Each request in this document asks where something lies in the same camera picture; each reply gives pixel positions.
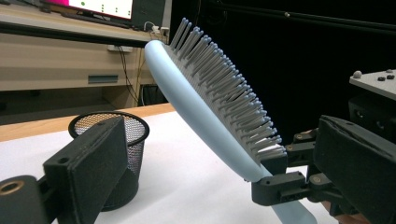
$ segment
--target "hairbrush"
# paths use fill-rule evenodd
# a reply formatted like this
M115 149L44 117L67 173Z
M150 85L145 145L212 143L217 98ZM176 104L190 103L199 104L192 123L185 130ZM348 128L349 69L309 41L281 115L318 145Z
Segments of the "hairbrush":
M285 156L281 138L253 89L209 36L184 18L171 44L149 41L145 57L166 99L232 170L248 182L272 175L261 159ZM298 201L272 208L282 223L317 223Z

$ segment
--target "black mesh pencil cup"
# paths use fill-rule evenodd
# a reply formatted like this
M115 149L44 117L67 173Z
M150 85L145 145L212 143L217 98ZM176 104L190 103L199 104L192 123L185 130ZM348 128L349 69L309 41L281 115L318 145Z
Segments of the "black mesh pencil cup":
M139 187L138 180L145 139L149 136L149 126L141 118L132 114L118 111L99 111L74 118L68 128L70 135L76 138L95 123L119 116L123 116L125 122L125 134L128 145L128 167L117 186L107 198L102 211L120 208L130 202L136 195Z

